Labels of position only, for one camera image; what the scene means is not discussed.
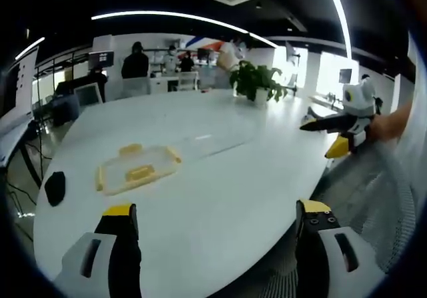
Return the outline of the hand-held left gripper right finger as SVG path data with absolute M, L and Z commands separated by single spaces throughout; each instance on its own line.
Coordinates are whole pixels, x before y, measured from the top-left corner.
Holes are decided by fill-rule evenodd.
M 297 297 L 369 297 L 385 273 L 374 249 L 324 203 L 296 203 Z

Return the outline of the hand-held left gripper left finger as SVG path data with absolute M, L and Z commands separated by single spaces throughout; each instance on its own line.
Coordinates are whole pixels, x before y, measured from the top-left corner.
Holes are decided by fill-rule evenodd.
M 64 254 L 54 285 L 66 297 L 141 297 L 136 204 L 106 210 Z

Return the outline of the person's right hand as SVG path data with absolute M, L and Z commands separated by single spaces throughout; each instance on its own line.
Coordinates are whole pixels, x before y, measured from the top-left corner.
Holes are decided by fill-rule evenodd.
M 389 141 L 401 134 L 401 121 L 393 114 L 376 115 L 368 126 L 368 138 L 371 141 Z

